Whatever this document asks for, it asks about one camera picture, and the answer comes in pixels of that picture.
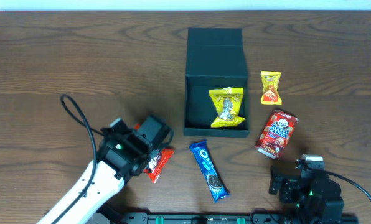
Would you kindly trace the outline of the red snack bag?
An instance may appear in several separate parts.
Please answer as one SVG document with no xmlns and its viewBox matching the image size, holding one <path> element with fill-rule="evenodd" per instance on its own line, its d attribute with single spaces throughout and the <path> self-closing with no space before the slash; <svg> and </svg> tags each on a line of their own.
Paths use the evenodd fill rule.
<svg viewBox="0 0 371 224">
<path fill-rule="evenodd" d="M 174 131 L 169 131 L 169 140 L 168 142 L 162 142 L 158 144 L 158 149 L 160 152 L 149 161 L 146 168 L 143 170 L 145 174 L 151 179 L 152 183 L 156 183 L 163 167 L 175 153 L 175 149 L 170 146 L 174 136 Z"/>
</svg>

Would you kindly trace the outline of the Hello Panda biscuit box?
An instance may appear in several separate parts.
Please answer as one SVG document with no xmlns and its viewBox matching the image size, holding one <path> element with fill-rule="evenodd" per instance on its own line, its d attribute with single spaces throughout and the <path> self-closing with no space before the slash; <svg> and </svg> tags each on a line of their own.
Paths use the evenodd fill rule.
<svg viewBox="0 0 371 224">
<path fill-rule="evenodd" d="M 273 110 L 255 144 L 256 150 L 272 159 L 280 159 L 298 121 L 282 110 Z"/>
</svg>

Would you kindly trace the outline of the blue Oreo cookie pack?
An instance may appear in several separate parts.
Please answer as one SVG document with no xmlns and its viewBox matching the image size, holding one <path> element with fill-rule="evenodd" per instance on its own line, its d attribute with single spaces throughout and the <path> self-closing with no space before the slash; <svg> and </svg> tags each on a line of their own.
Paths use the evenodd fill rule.
<svg viewBox="0 0 371 224">
<path fill-rule="evenodd" d="M 192 143 L 189 146 L 189 149 L 193 153 L 195 160 L 200 167 L 201 173 L 206 180 L 214 203 L 229 196 L 230 194 L 219 177 L 214 162 L 210 156 L 207 141 L 203 140 Z"/>
</svg>

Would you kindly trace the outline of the yellow snack bag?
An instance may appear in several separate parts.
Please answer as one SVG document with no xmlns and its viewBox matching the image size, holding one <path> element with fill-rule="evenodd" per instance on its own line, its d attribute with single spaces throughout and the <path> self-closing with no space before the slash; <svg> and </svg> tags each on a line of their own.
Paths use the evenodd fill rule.
<svg viewBox="0 0 371 224">
<path fill-rule="evenodd" d="M 218 116 L 211 128 L 235 127 L 243 123 L 245 118 L 239 116 L 243 100 L 243 88 L 226 87 L 209 90 L 209 96 Z"/>
</svg>

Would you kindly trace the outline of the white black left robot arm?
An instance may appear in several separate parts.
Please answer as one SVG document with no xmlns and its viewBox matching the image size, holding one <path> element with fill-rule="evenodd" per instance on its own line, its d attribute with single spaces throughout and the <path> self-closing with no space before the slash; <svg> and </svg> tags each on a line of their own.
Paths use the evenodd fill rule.
<svg viewBox="0 0 371 224">
<path fill-rule="evenodd" d="M 173 130 L 150 115 L 138 128 L 118 118 L 101 128 L 103 140 L 75 185 L 39 223 L 86 223 L 132 177 L 139 176 L 173 138 Z"/>
</svg>

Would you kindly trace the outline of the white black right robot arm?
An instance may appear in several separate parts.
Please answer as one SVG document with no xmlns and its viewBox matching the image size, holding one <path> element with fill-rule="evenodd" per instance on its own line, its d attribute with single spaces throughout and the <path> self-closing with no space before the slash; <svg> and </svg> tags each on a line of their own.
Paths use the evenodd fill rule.
<svg viewBox="0 0 371 224">
<path fill-rule="evenodd" d="M 344 201 L 340 185 L 323 171 L 271 166 L 269 193 L 292 208 L 279 223 L 341 223 Z"/>
</svg>

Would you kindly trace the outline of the yellow orange snack packet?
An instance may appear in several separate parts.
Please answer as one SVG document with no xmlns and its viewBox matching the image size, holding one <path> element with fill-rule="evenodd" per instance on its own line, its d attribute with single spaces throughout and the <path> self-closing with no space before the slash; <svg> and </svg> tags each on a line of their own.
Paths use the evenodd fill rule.
<svg viewBox="0 0 371 224">
<path fill-rule="evenodd" d="M 281 78 L 281 72 L 261 71 L 260 75 L 263 85 L 261 104 L 281 105 L 282 99 L 278 93 L 278 84 Z"/>
</svg>

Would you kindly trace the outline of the dark green open box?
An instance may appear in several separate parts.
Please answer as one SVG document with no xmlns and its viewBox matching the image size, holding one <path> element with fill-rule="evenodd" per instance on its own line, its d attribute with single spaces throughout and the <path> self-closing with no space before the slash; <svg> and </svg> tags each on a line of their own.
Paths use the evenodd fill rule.
<svg viewBox="0 0 371 224">
<path fill-rule="evenodd" d="M 235 127 L 211 128 L 218 116 L 209 90 L 243 88 Z M 248 70 L 241 28 L 188 28 L 184 135 L 245 138 L 250 133 Z"/>
</svg>

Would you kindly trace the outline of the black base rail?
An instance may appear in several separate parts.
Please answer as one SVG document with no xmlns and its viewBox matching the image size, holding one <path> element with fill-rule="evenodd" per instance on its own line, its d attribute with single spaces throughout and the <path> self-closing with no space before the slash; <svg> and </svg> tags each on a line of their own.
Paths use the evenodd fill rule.
<svg viewBox="0 0 371 224">
<path fill-rule="evenodd" d="M 291 215 L 252 213 L 250 215 L 201 215 L 201 214 L 148 214 L 144 212 L 107 214 L 104 212 L 95 213 L 86 224 L 104 223 L 127 223 L 127 224 L 303 224 L 300 219 Z"/>
</svg>

